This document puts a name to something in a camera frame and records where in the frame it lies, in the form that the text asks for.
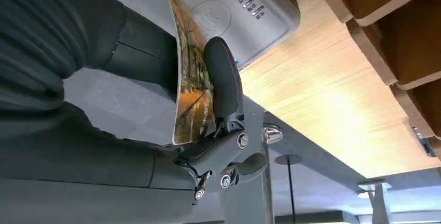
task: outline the metal pole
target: metal pole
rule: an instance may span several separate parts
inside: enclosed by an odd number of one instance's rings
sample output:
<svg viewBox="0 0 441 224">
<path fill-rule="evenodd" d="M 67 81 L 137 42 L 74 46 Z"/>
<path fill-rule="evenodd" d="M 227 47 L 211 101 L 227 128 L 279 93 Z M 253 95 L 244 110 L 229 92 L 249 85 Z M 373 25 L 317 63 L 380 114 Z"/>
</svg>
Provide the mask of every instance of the metal pole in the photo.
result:
<svg viewBox="0 0 441 224">
<path fill-rule="evenodd" d="M 290 181 L 292 221 L 295 224 L 294 190 L 292 186 L 291 163 L 289 160 L 289 156 L 287 156 L 287 164 L 288 164 L 288 177 Z"/>
</svg>

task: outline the metal bracket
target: metal bracket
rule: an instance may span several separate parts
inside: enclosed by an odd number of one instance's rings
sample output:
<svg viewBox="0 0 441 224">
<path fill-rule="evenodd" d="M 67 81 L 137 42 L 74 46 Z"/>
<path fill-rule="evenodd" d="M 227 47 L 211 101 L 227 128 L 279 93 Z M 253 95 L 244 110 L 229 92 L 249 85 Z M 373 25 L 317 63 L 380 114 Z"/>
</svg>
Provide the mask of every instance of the metal bracket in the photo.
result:
<svg viewBox="0 0 441 224">
<path fill-rule="evenodd" d="M 384 181 L 369 182 L 358 185 L 367 192 L 372 204 L 372 224 L 391 224 L 391 211 L 386 201 L 386 192 L 392 186 Z"/>
</svg>

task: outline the metal bolt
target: metal bolt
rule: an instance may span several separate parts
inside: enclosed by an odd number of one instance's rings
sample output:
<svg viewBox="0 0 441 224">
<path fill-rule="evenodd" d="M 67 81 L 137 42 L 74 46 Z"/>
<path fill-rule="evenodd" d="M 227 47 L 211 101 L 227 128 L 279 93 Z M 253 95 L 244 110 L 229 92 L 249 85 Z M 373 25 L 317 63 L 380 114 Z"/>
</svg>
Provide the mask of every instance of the metal bolt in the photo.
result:
<svg viewBox="0 0 441 224">
<path fill-rule="evenodd" d="M 241 150 L 245 149 L 248 146 L 248 135 L 245 132 L 242 132 L 237 137 L 237 146 Z"/>
<path fill-rule="evenodd" d="M 203 196 L 204 196 L 204 190 L 203 189 L 200 189 L 200 190 L 196 191 L 196 194 L 194 194 L 194 198 L 196 200 L 199 200 Z"/>
<path fill-rule="evenodd" d="M 220 180 L 220 187 L 222 189 L 226 189 L 226 188 L 228 188 L 228 186 L 230 186 L 230 183 L 231 183 L 230 175 L 224 175 L 222 177 L 222 179 Z"/>
</svg>

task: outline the screw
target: screw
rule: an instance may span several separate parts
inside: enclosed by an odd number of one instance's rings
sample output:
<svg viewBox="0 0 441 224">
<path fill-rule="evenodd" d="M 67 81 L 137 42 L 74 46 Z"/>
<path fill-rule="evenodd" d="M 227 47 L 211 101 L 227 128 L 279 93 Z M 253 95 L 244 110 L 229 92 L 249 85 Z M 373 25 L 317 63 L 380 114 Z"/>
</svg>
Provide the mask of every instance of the screw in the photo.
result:
<svg viewBox="0 0 441 224">
<path fill-rule="evenodd" d="M 222 189 L 226 189 L 226 188 L 228 188 L 228 186 L 230 186 L 230 183 L 231 183 L 230 175 L 224 175 L 222 177 L 222 179 L 220 180 L 220 187 Z"/>
<path fill-rule="evenodd" d="M 237 146 L 241 150 L 245 149 L 248 146 L 248 135 L 245 132 L 242 132 L 237 137 Z"/>
<path fill-rule="evenodd" d="M 204 190 L 200 189 L 198 191 L 196 191 L 196 194 L 194 194 L 194 198 L 196 200 L 199 200 L 200 198 L 202 198 L 204 196 Z"/>
</svg>

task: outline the black pole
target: black pole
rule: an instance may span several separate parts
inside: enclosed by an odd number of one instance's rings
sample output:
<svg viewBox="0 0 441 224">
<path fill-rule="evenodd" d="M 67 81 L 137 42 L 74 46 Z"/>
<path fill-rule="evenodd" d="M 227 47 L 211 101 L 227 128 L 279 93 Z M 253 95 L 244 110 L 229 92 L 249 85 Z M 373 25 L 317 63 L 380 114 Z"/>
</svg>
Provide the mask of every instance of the black pole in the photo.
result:
<svg viewBox="0 0 441 224">
<path fill-rule="evenodd" d="M 291 164 L 290 164 L 290 161 L 289 161 L 289 156 L 287 157 L 287 160 L 288 160 L 288 177 L 289 177 L 289 180 L 290 180 L 290 192 L 291 192 L 292 221 L 295 224 L 294 190 L 292 188 Z"/>
</svg>

